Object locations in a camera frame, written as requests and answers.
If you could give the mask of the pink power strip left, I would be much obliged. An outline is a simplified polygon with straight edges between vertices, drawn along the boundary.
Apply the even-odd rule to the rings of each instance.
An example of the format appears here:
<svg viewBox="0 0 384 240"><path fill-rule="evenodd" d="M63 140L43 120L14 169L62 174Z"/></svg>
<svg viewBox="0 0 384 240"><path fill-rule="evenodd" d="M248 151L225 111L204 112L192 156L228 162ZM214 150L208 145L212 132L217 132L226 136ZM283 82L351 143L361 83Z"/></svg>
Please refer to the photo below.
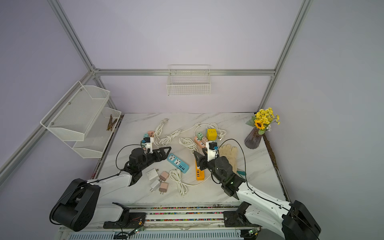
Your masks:
<svg viewBox="0 0 384 240"><path fill-rule="evenodd" d="M146 134L144 134L143 143L149 143L154 141L155 131L148 131Z"/></svg>

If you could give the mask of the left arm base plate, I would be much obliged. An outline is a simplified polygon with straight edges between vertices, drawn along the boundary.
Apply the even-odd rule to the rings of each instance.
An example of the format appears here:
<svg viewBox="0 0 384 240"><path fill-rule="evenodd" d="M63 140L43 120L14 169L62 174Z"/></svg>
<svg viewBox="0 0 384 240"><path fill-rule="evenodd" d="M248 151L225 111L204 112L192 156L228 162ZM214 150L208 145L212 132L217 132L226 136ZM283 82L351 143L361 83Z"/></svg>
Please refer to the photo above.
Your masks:
<svg viewBox="0 0 384 240"><path fill-rule="evenodd" d="M144 225L146 213L125 213L115 222L104 222L104 229L138 229Z"/></svg>

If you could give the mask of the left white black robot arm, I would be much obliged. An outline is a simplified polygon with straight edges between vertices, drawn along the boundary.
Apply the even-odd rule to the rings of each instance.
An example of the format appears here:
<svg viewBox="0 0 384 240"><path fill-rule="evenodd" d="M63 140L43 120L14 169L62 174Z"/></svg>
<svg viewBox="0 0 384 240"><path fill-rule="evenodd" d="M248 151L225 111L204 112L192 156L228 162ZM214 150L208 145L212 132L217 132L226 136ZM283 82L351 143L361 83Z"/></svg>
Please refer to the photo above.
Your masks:
<svg viewBox="0 0 384 240"><path fill-rule="evenodd" d="M120 189L130 187L138 182L143 170L154 163L168 158L171 147L161 147L155 150L144 150L142 147L133 149L129 160L115 175L86 181L73 180L61 198L52 208L49 220L54 225L63 225L75 232L87 227L97 211L98 200L107 195L107 186Z"/></svg>

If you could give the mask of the pink charger plug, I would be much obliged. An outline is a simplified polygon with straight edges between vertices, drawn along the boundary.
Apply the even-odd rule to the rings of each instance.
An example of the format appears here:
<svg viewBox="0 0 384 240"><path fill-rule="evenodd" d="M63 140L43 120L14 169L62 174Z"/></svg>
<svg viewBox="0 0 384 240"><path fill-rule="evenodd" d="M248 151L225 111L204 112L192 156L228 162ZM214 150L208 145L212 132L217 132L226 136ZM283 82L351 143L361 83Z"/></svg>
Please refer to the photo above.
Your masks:
<svg viewBox="0 0 384 240"><path fill-rule="evenodd" d="M165 182L168 178L169 178L169 173L167 173L167 172L162 172L160 175L159 175L159 178L160 178L160 180L162 181L162 182Z"/></svg>
<svg viewBox="0 0 384 240"><path fill-rule="evenodd" d="M164 194L164 193L166 193L168 191L168 188L169 188L169 184L168 183L161 182L160 187L159 187L159 192L161 194Z"/></svg>

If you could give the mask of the yellow artificial flower bouquet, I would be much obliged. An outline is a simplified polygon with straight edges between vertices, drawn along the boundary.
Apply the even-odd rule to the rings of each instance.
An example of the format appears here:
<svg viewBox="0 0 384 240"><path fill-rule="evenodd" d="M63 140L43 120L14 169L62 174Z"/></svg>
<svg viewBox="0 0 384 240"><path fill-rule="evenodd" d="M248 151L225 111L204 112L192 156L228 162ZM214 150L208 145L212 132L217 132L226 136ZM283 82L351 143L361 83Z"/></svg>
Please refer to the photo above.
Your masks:
<svg viewBox="0 0 384 240"><path fill-rule="evenodd" d="M275 114L272 108L260 109L246 122L246 125L254 128L258 135L270 132L272 124L281 124L280 116Z"/></svg>

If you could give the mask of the white charger plug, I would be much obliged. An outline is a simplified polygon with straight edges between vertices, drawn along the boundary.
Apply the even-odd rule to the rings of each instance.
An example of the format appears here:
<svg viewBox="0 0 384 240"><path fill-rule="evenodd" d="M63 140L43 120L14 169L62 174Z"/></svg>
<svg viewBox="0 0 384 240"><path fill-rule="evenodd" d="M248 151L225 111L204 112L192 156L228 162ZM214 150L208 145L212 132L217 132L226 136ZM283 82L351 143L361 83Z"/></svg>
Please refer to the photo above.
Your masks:
<svg viewBox="0 0 384 240"><path fill-rule="evenodd" d="M153 191L156 191L160 185L161 185L161 181L160 180L155 180L152 184L151 184L151 189L150 191L153 192Z"/></svg>
<svg viewBox="0 0 384 240"><path fill-rule="evenodd" d="M159 180L159 174L158 174L158 169L151 169L150 171L147 172L147 177L149 181L153 182L155 180Z"/></svg>

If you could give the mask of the blue power strip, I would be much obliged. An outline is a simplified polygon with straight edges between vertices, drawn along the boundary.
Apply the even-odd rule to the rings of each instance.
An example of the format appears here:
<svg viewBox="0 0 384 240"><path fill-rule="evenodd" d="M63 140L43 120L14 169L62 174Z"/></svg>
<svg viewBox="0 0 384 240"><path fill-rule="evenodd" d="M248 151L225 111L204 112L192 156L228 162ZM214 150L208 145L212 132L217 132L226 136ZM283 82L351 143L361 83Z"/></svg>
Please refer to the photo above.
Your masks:
<svg viewBox="0 0 384 240"><path fill-rule="evenodd" d="M188 164L186 164L184 161L182 161L180 158L178 158L174 154L169 154L167 161L184 174L187 173L187 171L190 168Z"/></svg>

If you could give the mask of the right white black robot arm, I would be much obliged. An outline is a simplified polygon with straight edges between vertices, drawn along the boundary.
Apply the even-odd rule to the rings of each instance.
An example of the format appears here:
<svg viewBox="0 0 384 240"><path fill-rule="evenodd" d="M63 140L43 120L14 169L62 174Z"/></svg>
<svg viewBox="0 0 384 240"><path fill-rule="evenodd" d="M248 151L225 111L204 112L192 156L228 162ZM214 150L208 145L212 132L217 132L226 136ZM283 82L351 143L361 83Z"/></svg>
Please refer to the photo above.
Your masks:
<svg viewBox="0 0 384 240"><path fill-rule="evenodd" d="M274 198L238 176L226 157L210 151L195 151L197 167L209 172L218 180L223 191L241 202L233 212L236 224L258 225L285 240L317 240L321 228L308 208L299 201L293 203Z"/></svg>

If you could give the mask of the brown twigs on shelf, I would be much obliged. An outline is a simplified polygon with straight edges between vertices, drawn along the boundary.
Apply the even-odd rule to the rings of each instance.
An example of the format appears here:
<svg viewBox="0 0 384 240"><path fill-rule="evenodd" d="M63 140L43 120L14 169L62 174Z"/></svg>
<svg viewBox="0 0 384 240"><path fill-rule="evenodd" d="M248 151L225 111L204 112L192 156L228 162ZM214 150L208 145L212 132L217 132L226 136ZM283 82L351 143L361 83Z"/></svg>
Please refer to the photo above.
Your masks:
<svg viewBox="0 0 384 240"><path fill-rule="evenodd" d="M108 123L107 131L112 131L113 130L117 120L118 119L115 119L112 115L110 115L110 120L109 120L109 123Z"/></svg>

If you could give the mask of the dark purple glass vase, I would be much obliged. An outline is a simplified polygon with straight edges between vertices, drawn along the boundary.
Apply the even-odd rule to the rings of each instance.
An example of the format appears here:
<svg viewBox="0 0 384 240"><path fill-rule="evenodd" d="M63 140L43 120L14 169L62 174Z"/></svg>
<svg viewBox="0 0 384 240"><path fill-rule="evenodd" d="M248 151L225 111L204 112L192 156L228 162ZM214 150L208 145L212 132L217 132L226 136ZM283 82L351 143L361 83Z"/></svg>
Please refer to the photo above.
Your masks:
<svg viewBox="0 0 384 240"><path fill-rule="evenodd" d="M259 134L259 129L253 128L245 138L245 146L249 149L257 149L260 145L263 136Z"/></svg>

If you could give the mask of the pink power strip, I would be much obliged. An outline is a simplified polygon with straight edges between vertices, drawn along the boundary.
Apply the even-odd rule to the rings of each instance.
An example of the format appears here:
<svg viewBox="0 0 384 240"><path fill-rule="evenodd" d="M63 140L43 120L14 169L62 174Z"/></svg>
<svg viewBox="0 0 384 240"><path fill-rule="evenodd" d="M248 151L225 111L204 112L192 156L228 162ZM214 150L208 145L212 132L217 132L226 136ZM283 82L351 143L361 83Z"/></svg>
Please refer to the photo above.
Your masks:
<svg viewBox="0 0 384 240"><path fill-rule="evenodd" d="M149 143L154 141L155 131L148 131L146 134L144 134L143 143Z"/></svg>
<svg viewBox="0 0 384 240"><path fill-rule="evenodd" d="M194 141L200 149L203 149L206 147L206 143L209 141L202 133L197 133L197 135L194 137Z"/></svg>

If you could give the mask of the yellow cube socket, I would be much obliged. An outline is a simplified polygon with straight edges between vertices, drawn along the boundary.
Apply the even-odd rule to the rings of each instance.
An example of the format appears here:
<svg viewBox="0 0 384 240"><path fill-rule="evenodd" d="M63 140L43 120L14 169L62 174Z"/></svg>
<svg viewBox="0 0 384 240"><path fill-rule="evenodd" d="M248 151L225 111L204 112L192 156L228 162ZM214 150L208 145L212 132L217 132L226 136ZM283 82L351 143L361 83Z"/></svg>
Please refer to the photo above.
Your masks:
<svg viewBox="0 0 384 240"><path fill-rule="evenodd" d="M206 137L209 141L215 141L218 137L218 132L216 129L207 129Z"/></svg>

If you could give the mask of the orange power strip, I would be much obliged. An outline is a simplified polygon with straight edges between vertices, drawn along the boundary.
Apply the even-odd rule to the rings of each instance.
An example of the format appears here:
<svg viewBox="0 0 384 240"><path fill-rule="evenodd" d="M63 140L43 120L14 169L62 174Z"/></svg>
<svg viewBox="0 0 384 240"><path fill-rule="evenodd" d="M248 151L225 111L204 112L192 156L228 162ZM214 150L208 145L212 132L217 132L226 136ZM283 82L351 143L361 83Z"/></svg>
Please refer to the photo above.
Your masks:
<svg viewBox="0 0 384 240"><path fill-rule="evenodd" d="M197 160L195 160L195 166L196 166L196 180L197 181L204 181L205 180L205 173L204 173L204 171L201 171L200 168L197 166Z"/></svg>

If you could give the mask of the beige work glove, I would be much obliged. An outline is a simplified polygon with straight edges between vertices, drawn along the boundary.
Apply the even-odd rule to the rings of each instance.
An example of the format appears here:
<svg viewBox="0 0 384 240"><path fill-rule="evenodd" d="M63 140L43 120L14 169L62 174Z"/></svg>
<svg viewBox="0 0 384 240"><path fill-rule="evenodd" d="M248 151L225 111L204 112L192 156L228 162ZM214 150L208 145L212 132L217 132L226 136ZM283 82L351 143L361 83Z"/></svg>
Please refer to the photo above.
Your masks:
<svg viewBox="0 0 384 240"><path fill-rule="evenodd" d="M226 157L230 165L233 168L233 172L236 173L238 170L237 157L238 148L232 145L223 145L219 148L219 154L221 157Z"/></svg>

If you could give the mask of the pink power strip right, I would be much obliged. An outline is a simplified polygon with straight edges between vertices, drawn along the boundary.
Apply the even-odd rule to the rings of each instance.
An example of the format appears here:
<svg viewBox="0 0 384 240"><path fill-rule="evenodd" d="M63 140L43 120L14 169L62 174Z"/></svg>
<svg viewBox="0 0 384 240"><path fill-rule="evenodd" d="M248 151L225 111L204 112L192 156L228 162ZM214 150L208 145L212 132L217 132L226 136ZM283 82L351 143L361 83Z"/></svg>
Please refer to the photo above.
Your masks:
<svg viewBox="0 0 384 240"><path fill-rule="evenodd" d="M206 147L206 143L209 141L202 133L197 133L197 135L194 137L194 141L200 149L203 149Z"/></svg>

